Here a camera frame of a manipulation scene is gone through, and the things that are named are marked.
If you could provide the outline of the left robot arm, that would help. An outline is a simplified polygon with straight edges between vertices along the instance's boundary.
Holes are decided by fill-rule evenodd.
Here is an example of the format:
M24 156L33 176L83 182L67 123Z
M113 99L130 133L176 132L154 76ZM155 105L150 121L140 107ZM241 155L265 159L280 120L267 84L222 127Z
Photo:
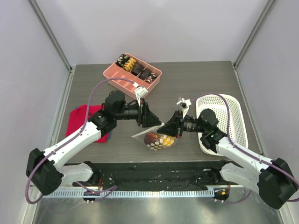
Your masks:
M85 124L61 142L41 151L33 149L28 156L26 176L42 195L53 193L62 185L85 182L95 186L100 172L89 161L75 166L66 162L89 144L111 132L118 120L135 120L142 128L161 125L159 118L150 111L143 98L126 103L121 91L112 91L100 110Z

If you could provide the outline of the dark red fake fruit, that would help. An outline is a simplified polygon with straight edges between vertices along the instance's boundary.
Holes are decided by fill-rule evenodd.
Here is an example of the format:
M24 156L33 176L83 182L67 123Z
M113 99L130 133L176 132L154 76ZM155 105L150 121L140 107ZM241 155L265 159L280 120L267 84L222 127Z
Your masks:
M155 132L147 133L144 136L144 144L145 145L154 145L156 142L159 143L160 135Z

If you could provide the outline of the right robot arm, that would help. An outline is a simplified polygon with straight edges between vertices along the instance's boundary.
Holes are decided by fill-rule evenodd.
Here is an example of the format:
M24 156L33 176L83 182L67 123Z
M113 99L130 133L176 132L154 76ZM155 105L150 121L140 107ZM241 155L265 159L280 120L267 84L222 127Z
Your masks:
M238 143L228 133L218 128L218 119L213 110L204 109L197 119L188 115L182 117L176 111L172 118L157 133L180 138L183 132L200 133L201 143L212 151L232 160L222 168L211 172L216 184L225 181L237 183L259 194L270 207L280 209L299 189L299 182L293 177L288 163L257 154Z

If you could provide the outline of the clear zip top bag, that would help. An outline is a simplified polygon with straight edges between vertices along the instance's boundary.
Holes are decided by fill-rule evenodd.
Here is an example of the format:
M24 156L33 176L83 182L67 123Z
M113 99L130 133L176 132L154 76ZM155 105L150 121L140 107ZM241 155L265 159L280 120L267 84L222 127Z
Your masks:
M157 133L157 129L163 126L164 123L159 126L150 127L145 131L133 135L132 138L153 151L159 151L173 147L178 141L176 138L169 135Z

